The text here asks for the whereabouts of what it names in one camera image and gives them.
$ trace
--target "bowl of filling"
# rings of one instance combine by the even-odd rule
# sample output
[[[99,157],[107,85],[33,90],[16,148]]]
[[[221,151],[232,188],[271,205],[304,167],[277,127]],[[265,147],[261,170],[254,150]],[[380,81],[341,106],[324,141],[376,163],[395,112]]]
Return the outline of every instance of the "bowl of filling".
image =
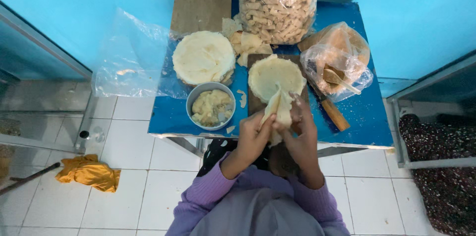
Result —
[[[187,114],[200,128],[214,131],[223,128],[235,113],[235,96],[219,82],[197,85],[187,98]]]

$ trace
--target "purple sweater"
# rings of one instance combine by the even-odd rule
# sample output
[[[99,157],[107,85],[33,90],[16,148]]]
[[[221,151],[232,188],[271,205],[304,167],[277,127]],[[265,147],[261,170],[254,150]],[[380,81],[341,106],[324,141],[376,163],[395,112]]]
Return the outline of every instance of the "purple sweater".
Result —
[[[182,193],[182,201],[174,209],[175,218],[167,236],[189,235],[228,192],[257,188],[270,188],[287,193],[304,211],[311,214],[321,227],[344,228],[348,233],[342,215],[337,210],[336,199],[330,194],[327,183],[320,189],[312,190],[301,184],[296,177],[291,177],[288,181],[255,166],[248,167],[235,179],[228,180],[220,170],[221,162],[228,155],[229,152],[206,175],[196,177],[192,185]]]

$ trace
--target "cutting board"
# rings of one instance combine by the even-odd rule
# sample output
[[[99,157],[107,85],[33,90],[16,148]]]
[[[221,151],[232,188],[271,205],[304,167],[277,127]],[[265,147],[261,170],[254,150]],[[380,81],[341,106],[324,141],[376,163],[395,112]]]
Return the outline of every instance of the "cutting board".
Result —
[[[261,59],[264,59],[268,57],[269,54],[251,54],[248,56],[248,68],[251,68],[253,64],[256,61],[259,61]],[[302,69],[301,62],[299,61],[299,56],[298,55],[289,55],[289,54],[279,54],[277,55],[278,58],[282,59],[287,59],[295,63],[296,65],[299,66],[299,69],[301,70],[302,76],[305,78],[306,75]],[[304,87],[301,93],[301,97],[306,101],[307,104],[309,104],[309,94],[307,92],[307,86]],[[256,97],[251,89],[248,86],[248,116],[253,115],[254,113],[261,111],[266,108],[266,104],[261,103],[261,100],[259,100],[258,97]]]
[[[231,0],[175,0],[170,29],[220,32],[222,18],[231,18]]]

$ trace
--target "gray bowl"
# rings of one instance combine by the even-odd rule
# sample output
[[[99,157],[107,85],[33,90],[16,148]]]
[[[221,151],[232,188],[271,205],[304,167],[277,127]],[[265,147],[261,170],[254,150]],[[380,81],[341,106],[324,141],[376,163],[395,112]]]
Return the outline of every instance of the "gray bowl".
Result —
[[[202,126],[198,123],[195,123],[192,120],[192,115],[193,115],[192,105],[193,105],[193,102],[195,102],[195,100],[197,100],[197,98],[200,96],[201,93],[206,92],[206,91],[213,91],[215,89],[222,90],[223,92],[227,93],[230,96],[230,98],[232,100],[232,102],[231,102],[232,109],[231,110],[233,111],[231,113],[231,116],[228,118],[228,120],[224,121],[223,124],[221,124],[219,126],[215,126],[215,127],[206,127],[206,126]],[[202,84],[198,85],[197,87],[195,87],[187,97],[187,115],[188,115],[188,117],[190,118],[190,120],[194,124],[196,124],[197,126],[199,126],[202,129],[205,129],[205,130],[208,130],[208,131],[214,131],[214,130],[218,130],[218,129],[221,129],[221,128],[225,127],[228,124],[228,122],[231,120],[231,118],[233,117],[233,114],[235,114],[235,108],[236,108],[235,96],[233,95],[233,93],[231,92],[231,90],[228,87],[226,87],[225,85],[223,85],[219,82],[210,81],[210,82],[202,83]]]

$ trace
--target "clear plastic bag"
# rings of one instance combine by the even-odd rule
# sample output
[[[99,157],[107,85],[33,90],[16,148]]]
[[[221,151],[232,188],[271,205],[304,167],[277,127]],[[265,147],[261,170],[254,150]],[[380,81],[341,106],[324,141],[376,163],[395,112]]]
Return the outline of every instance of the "clear plastic bag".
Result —
[[[332,102],[339,102],[353,92],[341,85],[324,81],[325,68],[333,70],[341,79],[360,91],[372,84],[374,75],[367,68],[370,49],[358,32],[345,22],[332,24],[306,38],[298,47],[301,64],[310,80]]]
[[[112,30],[99,51],[93,95],[187,99],[194,86],[177,78],[172,62],[177,44],[186,35],[146,24],[117,9]],[[224,84],[229,85],[232,77]]]
[[[315,19],[317,0],[239,0],[245,31],[264,43],[295,44]]]

